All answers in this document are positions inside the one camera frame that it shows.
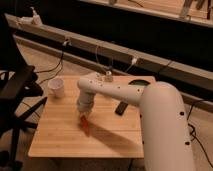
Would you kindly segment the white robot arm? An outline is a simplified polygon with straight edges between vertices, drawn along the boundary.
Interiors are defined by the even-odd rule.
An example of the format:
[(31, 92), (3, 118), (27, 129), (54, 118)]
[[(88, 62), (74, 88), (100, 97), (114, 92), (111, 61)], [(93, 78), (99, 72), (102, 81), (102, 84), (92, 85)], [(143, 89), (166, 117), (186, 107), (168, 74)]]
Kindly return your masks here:
[(196, 171), (183, 98), (176, 87), (158, 81), (147, 86), (81, 77), (77, 109), (89, 113), (99, 93), (137, 106), (142, 114), (146, 171)]

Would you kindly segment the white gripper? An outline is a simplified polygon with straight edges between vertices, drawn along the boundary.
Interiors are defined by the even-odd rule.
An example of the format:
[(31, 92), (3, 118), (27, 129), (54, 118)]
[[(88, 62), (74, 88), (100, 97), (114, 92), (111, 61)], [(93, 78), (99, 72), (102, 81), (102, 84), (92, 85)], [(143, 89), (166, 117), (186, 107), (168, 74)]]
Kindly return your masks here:
[(81, 91), (77, 100), (77, 109), (80, 113), (89, 115), (94, 106), (94, 97), (93, 93), (88, 93)]

